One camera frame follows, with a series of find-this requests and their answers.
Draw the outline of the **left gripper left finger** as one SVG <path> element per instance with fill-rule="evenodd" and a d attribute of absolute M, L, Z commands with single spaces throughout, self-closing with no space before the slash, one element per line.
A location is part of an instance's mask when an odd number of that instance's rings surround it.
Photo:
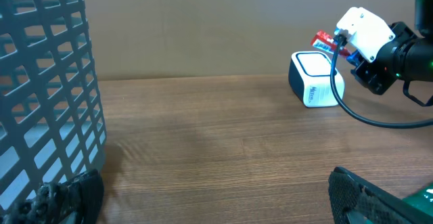
<path fill-rule="evenodd" d="M 44 183 L 31 200 L 15 203 L 2 223 L 97 223 L 104 200 L 98 170 L 80 173 L 64 183 Z"/>

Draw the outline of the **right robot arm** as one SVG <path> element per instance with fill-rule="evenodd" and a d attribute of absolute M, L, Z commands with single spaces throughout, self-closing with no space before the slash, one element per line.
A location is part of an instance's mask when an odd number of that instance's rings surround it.
<path fill-rule="evenodd" d="M 401 80 L 403 94 L 422 107 L 432 105 L 432 99 L 423 103 L 409 93 L 412 81 L 432 81 L 432 0 L 415 0 L 415 29 L 418 37 L 404 22 L 390 26 L 396 35 L 378 51 L 378 57 L 369 63 L 359 51 L 346 60 L 355 66 L 351 74 L 375 95 L 383 95 L 391 85 Z"/>

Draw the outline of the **red toothpaste tube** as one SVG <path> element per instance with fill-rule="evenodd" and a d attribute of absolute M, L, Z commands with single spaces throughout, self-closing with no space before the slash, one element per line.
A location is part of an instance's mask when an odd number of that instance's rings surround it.
<path fill-rule="evenodd" d="M 328 53 L 333 53 L 337 48 L 337 43 L 331 35 L 323 30 L 319 30 L 311 40 L 311 46 Z"/>

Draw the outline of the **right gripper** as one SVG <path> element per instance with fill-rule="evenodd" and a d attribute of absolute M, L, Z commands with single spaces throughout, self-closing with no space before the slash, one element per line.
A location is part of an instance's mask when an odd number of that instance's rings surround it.
<path fill-rule="evenodd" d="M 394 38 L 380 48 L 373 62 L 368 62 L 359 51 L 346 59 L 354 66 L 350 73 L 376 95 L 384 94 L 397 80 L 413 80 L 407 58 L 418 36 L 404 22 L 395 22 L 389 27 Z"/>

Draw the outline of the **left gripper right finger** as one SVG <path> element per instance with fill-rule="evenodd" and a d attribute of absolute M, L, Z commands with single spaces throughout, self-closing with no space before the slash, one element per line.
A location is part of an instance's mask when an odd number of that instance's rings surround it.
<path fill-rule="evenodd" d="M 432 217 L 353 172 L 330 174 L 329 201 L 335 223 L 431 223 Z"/>

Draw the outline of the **green 3M gloves package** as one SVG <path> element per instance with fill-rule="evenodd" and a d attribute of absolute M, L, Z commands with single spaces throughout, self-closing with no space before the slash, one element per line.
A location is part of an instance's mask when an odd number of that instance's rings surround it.
<path fill-rule="evenodd" d="M 433 185 L 430 183 L 412 193 L 411 195 L 403 198 L 403 201 L 410 206 L 433 216 Z"/>

